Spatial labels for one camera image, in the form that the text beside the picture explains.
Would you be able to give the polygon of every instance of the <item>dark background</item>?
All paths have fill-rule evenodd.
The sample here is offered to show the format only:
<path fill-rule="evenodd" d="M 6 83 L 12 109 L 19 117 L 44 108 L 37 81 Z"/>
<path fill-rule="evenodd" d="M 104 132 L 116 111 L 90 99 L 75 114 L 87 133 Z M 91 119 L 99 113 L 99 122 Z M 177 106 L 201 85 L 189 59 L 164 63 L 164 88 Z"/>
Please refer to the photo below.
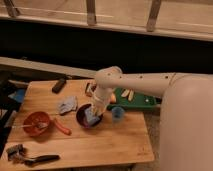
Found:
<path fill-rule="evenodd" d="M 124 72 L 213 73 L 213 43 L 0 20 L 0 56 Z"/>

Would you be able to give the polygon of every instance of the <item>red bowl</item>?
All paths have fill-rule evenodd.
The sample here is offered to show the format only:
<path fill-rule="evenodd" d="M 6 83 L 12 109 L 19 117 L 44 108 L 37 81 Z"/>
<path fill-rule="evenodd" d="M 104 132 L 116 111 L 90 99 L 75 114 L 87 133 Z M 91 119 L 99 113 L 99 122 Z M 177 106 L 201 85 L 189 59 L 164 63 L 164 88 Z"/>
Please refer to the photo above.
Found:
<path fill-rule="evenodd" d="M 36 137 L 45 132 L 50 125 L 50 117 L 45 112 L 31 113 L 25 120 L 24 125 L 38 125 L 38 123 L 45 123 L 47 126 L 38 128 L 37 126 L 23 127 L 24 131 L 31 137 Z"/>

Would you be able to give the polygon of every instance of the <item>wooden table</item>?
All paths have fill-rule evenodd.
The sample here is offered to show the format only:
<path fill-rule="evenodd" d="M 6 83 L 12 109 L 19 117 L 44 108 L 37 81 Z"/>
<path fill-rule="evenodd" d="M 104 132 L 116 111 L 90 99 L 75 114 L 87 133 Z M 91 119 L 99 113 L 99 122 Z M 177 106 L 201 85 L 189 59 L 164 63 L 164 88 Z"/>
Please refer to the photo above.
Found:
<path fill-rule="evenodd" d="M 77 123 L 76 112 L 69 112 L 65 116 L 58 114 L 58 103 L 66 97 L 77 96 L 79 107 L 90 103 L 90 97 L 84 94 L 89 81 L 93 80 L 69 80 L 59 94 L 51 92 L 56 81 L 31 82 L 15 124 L 22 124 L 32 112 L 44 111 L 70 128 L 72 135 L 62 134 L 54 126 L 37 138 L 29 137 L 22 128 L 12 129 L 5 149 L 22 143 L 30 157 L 58 154 L 61 159 L 29 168 L 24 164 L 8 162 L 4 149 L 0 170 L 40 170 L 153 161 L 149 135 L 140 111 L 127 111 L 123 121 L 116 124 L 112 123 L 111 112 L 107 111 L 102 122 L 92 129 L 84 129 Z"/>

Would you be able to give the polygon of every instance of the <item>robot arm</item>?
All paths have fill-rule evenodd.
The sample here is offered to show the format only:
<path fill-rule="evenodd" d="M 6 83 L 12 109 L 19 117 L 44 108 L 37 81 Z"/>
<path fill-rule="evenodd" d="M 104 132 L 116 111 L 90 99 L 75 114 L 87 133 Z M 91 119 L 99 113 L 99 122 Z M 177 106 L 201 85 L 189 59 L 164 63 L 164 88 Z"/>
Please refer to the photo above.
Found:
<path fill-rule="evenodd" d="M 99 70 L 95 75 L 97 88 L 92 98 L 92 113 L 101 115 L 117 87 L 162 98 L 167 87 L 187 73 L 123 74 L 118 67 Z"/>

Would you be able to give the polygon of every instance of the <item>cup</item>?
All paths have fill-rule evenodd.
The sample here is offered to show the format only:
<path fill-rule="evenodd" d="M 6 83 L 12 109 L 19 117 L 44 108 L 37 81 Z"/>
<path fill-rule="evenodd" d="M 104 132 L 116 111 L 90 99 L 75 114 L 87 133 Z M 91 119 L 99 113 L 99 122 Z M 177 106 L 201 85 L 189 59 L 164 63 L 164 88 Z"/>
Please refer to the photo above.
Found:
<path fill-rule="evenodd" d="M 116 106 L 112 108 L 111 112 L 112 112 L 112 121 L 119 122 L 123 119 L 125 110 L 122 107 Z"/>

